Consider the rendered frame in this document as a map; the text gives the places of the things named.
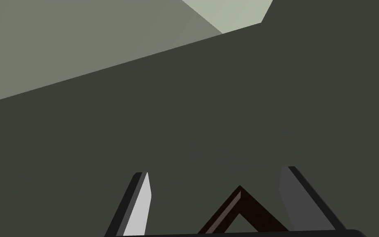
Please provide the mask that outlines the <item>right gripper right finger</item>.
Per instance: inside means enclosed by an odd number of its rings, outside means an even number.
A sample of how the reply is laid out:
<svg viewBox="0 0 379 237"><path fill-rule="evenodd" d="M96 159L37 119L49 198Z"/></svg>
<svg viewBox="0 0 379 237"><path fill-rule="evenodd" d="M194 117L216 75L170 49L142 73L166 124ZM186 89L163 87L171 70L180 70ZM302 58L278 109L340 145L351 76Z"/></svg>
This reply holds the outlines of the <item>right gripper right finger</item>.
<svg viewBox="0 0 379 237"><path fill-rule="evenodd" d="M347 229L296 167L281 168L279 193L294 231Z"/></svg>

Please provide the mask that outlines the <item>dark brown picture frame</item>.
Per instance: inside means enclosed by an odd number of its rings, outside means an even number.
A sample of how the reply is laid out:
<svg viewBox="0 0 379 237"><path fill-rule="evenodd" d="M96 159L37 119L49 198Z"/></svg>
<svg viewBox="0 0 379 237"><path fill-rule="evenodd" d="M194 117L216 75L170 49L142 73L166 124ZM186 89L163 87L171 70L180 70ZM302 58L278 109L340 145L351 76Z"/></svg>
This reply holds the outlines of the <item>dark brown picture frame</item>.
<svg viewBox="0 0 379 237"><path fill-rule="evenodd" d="M219 207L199 234L225 233L238 215L241 215L257 232L284 232L280 223L242 186L238 186Z"/></svg>

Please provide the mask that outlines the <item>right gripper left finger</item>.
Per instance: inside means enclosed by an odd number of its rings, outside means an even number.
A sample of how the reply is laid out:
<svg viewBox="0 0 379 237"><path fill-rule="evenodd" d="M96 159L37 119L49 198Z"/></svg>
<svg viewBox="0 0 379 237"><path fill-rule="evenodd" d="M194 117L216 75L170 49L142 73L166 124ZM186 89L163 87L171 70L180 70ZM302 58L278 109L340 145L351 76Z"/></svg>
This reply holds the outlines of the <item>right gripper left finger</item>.
<svg viewBox="0 0 379 237"><path fill-rule="evenodd" d="M135 173L110 221L105 236L145 235L151 197L148 172Z"/></svg>

